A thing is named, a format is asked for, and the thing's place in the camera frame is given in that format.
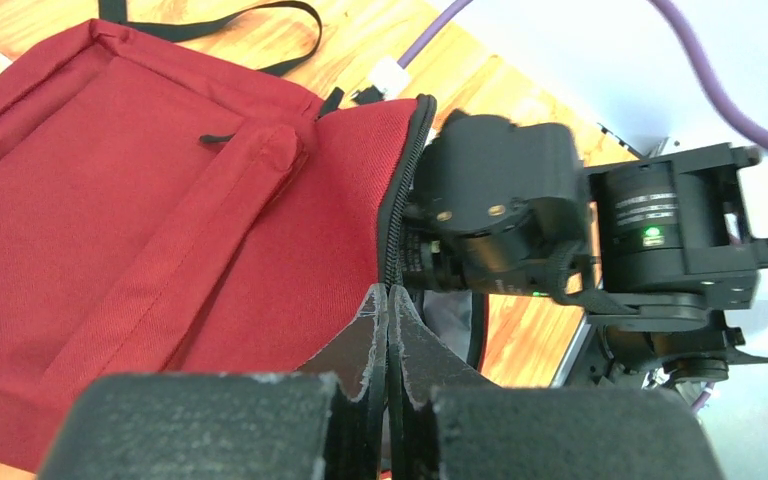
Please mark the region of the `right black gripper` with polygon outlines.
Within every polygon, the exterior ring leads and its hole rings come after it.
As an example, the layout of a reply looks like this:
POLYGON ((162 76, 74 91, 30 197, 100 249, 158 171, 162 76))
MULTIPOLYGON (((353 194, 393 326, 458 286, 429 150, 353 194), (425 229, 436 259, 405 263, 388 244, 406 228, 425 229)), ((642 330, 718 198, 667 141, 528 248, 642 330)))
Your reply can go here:
POLYGON ((590 262, 588 186, 571 130, 454 110, 420 156, 404 212, 409 289, 545 292, 590 262))

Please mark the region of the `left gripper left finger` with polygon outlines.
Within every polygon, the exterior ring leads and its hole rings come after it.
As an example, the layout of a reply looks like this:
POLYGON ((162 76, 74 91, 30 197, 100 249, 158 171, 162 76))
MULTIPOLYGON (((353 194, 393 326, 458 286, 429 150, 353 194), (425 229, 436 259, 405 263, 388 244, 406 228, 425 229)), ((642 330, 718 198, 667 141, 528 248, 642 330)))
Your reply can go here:
POLYGON ((376 479, 386 288, 298 372, 117 374, 78 398, 42 479, 376 479))

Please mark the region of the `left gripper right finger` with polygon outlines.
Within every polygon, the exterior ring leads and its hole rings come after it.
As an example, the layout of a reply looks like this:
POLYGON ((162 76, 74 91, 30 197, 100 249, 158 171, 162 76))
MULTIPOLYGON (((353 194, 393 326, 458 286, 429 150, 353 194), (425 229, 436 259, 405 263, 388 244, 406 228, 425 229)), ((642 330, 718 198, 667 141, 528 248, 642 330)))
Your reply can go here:
POLYGON ((675 394, 503 388, 389 293, 391 471, 396 479, 718 479, 719 462, 675 394))

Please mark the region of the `red backpack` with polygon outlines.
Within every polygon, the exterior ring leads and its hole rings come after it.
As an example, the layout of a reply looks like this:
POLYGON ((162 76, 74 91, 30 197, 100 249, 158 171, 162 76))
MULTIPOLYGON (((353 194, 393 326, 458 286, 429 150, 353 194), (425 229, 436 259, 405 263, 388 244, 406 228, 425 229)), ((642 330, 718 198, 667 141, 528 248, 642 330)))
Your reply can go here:
POLYGON ((78 398, 117 374, 292 373, 404 288, 479 371, 483 295, 386 277, 385 247, 430 95, 342 108, 183 47, 220 30, 129 22, 121 1, 0 74, 0 463, 34 472, 78 398))

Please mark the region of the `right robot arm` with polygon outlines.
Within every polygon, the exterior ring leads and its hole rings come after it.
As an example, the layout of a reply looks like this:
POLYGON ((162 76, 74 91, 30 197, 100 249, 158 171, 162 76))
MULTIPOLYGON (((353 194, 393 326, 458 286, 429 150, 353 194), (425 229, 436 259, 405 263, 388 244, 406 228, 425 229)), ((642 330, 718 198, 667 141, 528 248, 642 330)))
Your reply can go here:
POLYGON ((563 386, 720 383, 761 361, 725 319, 752 306, 768 269, 739 180, 759 160, 719 144, 586 166, 562 124, 455 111, 408 160, 386 277, 582 309, 563 386))

